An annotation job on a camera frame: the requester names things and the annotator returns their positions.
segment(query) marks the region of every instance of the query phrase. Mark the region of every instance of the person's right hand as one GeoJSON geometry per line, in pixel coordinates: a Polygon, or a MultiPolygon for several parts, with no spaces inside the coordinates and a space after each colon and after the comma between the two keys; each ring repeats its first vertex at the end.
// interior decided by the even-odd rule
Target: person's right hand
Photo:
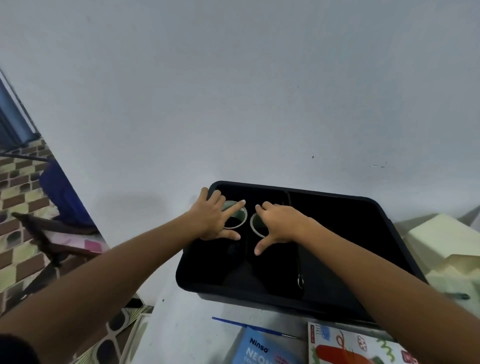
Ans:
{"type": "Polygon", "coordinates": [[[268,201],[255,206],[255,210],[268,228],[268,235],[255,247],[255,255],[260,255],[272,244],[296,241],[310,220],[291,206],[273,205],[268,201]]]}

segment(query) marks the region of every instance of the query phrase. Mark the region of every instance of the blue paintbrush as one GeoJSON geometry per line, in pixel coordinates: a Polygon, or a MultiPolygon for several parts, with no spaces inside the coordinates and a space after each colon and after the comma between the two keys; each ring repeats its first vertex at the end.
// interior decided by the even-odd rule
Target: blue paintbrush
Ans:
{"type": "Polygon", "coordinates": [[[299,339],[299,340],[301,340],[300,338],[297,338],[296,336],[287,335],[287,334],[282,334],[281,332],[274,331],[274,330],[270,330],[269,328],[261,328],[261,327],[259,327],[259,326],[247,325],[247,324],[243,324],[243,323],[241,323],[241,322],[230,321],[230,320],[226,320],[226,319],[224,319],[224,318],[218,318],[218,317],[212,317],[212,319],[217,320],[217,321],[221,321],[221,322],[226,322],[227,324],[232,324],[232,325],[241,326],[241,327],[243,327],[243,328],[252,328],[253,330],[265,332],[265,333],[267,333],[267,334],[272,334],[272,335],[277,335],[277,336],[285,336],[286,338],[292,338],[292,339],[299,339]]]}

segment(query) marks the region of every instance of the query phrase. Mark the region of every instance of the green squiggle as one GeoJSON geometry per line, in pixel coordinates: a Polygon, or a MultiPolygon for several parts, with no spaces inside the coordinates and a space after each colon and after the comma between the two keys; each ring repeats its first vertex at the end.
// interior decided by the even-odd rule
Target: green squiggle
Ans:
{"type": "Polygon", "coordinates": [[[377,339],[377,342],[381,342],[381,343],[382,343],[381,348],[387,350],[387,356],[390,357],[390,362],[393,363],[393,362],[395,361],[395,356],[392,354],[392,348],[389,347],[389,346],[387,345],[387,342],[386,342],[385,340],[383,340],[383,339],[377,339]]]}

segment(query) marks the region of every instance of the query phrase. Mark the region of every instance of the hand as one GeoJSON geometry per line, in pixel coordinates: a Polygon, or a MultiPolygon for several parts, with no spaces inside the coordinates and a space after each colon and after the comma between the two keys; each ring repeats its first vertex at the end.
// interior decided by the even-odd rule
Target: hand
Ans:
{"type": "Polygon", "coordinates": [[[273,205],[268,201],[255,206],[255,210],[268,228],[268,235],[255,247],[255,255],[260,255],[272,244],[297,241],[310,220],[291,206],[273,205]]]}
{"type": "Polygon", "coordinates": [[[227,238],[239,240],[240,234],[233,230],[224,229],[224,226],[229,217],[245,206],[245,200],[241,200],[222,211],[223,204],[226,201],[225,196],[219,190],[215,190],[207,200],[207,194],[208,189],[206,187],[202,188],[200,196],[187,213],[191,216],[195,225],[198,226],[200,239],[227,238]]]}

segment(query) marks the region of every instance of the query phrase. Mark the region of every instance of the black sleeve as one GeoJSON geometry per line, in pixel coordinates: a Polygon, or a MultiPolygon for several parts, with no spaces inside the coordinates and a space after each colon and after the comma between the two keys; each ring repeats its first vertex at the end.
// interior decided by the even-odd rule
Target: black sleeve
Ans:
{"type": "Polygon", "coordinates": [[[0,334],[0,358],[5,364],[40,364],[35,351],[22,339],[0,334]]]}

